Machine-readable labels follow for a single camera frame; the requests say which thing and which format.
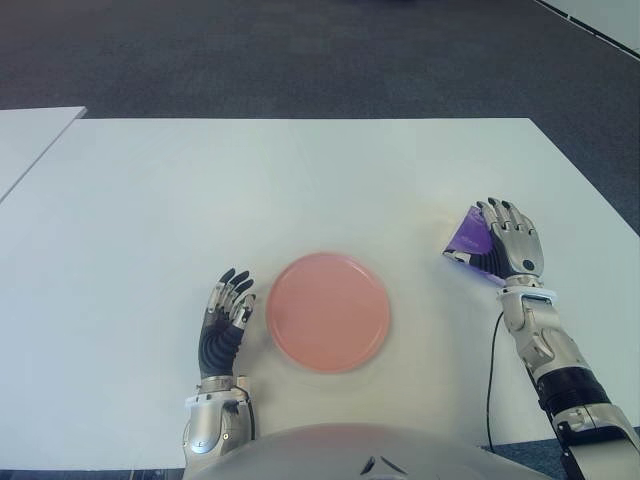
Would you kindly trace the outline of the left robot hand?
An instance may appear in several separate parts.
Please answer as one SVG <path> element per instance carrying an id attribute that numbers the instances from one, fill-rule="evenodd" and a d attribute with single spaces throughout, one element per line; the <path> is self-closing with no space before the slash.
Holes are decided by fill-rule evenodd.
<path id="1" fill-rule="evenodd" d="M 200 377 L 232 376 L 235 358 L 253 315 L 256 295 L 248 270 L 226 271 L 214 285 L 206 304 L 198 342 Z"/>

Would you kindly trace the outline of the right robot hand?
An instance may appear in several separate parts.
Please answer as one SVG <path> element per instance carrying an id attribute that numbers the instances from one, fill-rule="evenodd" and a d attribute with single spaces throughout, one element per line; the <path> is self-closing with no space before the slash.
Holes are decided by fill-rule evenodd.
<path id="1" fill-rule="evenodd" d="M 536 228 L 509 201 L 477 202 L 443 255 L 498 285 L 543 285 L 544 255 Z"/>

